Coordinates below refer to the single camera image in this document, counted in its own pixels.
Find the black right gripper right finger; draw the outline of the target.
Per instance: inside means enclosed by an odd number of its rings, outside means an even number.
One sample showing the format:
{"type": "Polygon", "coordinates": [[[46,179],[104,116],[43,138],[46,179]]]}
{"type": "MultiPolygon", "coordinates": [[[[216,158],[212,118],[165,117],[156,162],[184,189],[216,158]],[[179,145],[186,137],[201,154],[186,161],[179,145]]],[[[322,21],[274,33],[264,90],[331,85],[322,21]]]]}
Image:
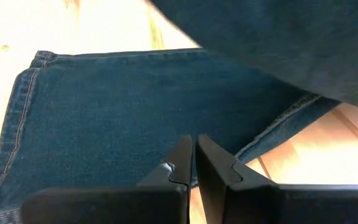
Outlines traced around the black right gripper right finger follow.
{"type": "Polygon", "coordinates": [[[196,169],[207,224],[358,224],[358,185],[277,184],[205,134],[196,169]]]}

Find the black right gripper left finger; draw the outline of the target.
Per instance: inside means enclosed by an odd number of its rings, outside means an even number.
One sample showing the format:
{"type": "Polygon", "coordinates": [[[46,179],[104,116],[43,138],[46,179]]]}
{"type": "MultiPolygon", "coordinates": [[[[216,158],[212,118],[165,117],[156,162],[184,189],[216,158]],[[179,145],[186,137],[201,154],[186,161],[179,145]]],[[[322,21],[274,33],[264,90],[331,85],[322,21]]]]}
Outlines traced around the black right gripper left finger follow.
{"type": "Polygon", "coordinates": [[[180,138],[143,180],[128,188],[45,189],[21,206],[23,224],[190,224],[193,142],[180,138]]]}

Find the dark blue denim jeans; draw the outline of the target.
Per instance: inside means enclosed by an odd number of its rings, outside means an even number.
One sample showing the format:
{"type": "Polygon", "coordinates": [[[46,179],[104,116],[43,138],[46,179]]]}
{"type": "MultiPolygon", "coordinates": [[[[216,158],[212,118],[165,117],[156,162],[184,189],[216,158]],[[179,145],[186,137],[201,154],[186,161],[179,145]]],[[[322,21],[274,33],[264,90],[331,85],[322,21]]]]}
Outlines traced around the dark blue denim jeans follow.
{"type": "Polygon", "coordinates": [[[150,0],[196,49],[63,55],[18,74],[0,135],[0,224],[45,189],[133,187],[183,136],[245,166],[358,106],[358,0],[150,0]]]}

